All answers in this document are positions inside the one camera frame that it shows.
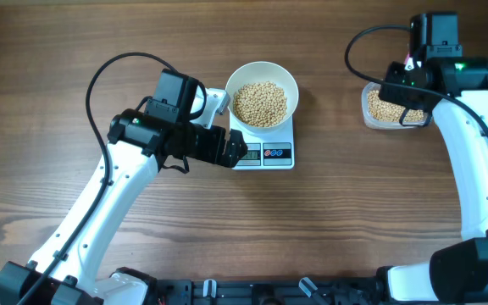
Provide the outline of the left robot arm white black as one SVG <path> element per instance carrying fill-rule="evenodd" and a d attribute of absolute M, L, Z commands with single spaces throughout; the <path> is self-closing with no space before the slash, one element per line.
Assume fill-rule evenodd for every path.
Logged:
<path fill-rule="evenodd" d="M 129 268 L 98 280 L 101 262 L 131 205 L 167 157 L 233 168 L 246 154 L 241 132 L 213 124 L 226 91 L 164 69 L 153 95 L 116 115 L 93 176 L 53 235 L 25 265 L 0 271 L 1 304 L 148 304 L 157 281 Z"/>

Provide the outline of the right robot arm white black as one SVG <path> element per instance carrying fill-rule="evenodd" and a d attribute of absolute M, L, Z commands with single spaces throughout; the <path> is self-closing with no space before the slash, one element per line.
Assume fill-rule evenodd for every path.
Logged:
<path fill-rule="evenodd" d="M 461 209 L 462 241 L 425 263 L 390 267 L 391 302 L 488 302 L 488 58 L 465 57 L 455 13 L 412 17 L 410 63 L 392 63 L 380 97 L 433 117 L 446 143 Z"/>

